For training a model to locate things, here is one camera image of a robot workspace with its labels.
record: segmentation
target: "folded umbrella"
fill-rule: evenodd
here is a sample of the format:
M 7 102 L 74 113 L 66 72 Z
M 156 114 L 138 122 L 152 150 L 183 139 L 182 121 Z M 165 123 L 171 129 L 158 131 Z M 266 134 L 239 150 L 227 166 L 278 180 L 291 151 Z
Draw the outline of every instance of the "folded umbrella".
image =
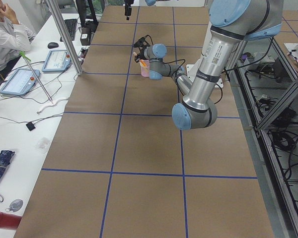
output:
M 10 160 L 15 152 L 10 150 L 1 150 L 0 153 L 0 179 L 2 178 L 7 166 L 10 164 Z

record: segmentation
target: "black pants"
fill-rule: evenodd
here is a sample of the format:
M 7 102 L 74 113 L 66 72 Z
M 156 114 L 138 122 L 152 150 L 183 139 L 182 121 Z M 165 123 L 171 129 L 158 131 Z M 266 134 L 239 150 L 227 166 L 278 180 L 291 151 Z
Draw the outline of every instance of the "black pants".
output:
M 18 60 L 20 59 L 21 56 L 19 56 L 18 58 L 12 59 L 10 60 L 7 64 L 6 67 L 0 71 L 0 78 L 3 80 L 5 79 L 5 77 L 11 72 L 11 70 L 13 69 L 13 67 L 15 66 L 15 64 L 18 62 Z

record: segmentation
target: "blue joint cap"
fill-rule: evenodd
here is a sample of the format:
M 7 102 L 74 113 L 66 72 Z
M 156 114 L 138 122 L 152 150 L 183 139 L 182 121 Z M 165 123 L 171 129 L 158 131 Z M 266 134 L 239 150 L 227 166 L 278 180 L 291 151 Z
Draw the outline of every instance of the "blue joint cap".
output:
M 167 47 L 164 44 L 155 44 L 152 47 L 153 54 L 158 58 L 163 58 L 167 54 Z
M 153 6 L 155 5 L 156 0 L 146 0 L 146 3 L 148 6 Z
M 158 72 L 150 70 L 149 71 L 149 78 L 154 79 L 154 80 L 160 80 L 160 79 L 162 79 L 162 75 Z
M 181 103 L 177 103 L 172 108 L 172 120 L 180 130 L 191 129 L 191 118 L 188 110 Z
M 251 0 L 214 0 L 210 8 L 210 22 L 213 26 L 224 27 L 239 19 Z
M 254 40 L 261 40 L 269 37 L 276 36 L 282 28 L 282 24 L 278 24 L 276 26 L 272 26 L 268 29 L 259 31 L 259 32 L 254 32 L 252 34 L 246 35 L 244 37 L 245 41 L 254 41 Z

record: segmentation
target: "person's hand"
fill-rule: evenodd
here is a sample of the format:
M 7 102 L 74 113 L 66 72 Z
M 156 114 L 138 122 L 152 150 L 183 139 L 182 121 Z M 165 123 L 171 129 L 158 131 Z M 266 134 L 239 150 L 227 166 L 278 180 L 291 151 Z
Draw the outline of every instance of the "person's hand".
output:
M 12 24 L 20 24 L 15 12 L 13 11 L 13 9 L 6 3 L 4 4 L 3 8 L 0 8 L 0 12 L 3 16 L 5 16 L 6 18 L 8 18 Z

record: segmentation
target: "red cylinder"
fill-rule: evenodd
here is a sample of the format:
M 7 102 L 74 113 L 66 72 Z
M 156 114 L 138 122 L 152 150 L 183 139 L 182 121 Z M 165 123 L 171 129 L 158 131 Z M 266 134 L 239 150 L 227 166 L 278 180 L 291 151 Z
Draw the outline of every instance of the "red cylinder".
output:
M 16 230 L 21 218 L 21 216 L 0 212 L 0 229 Z

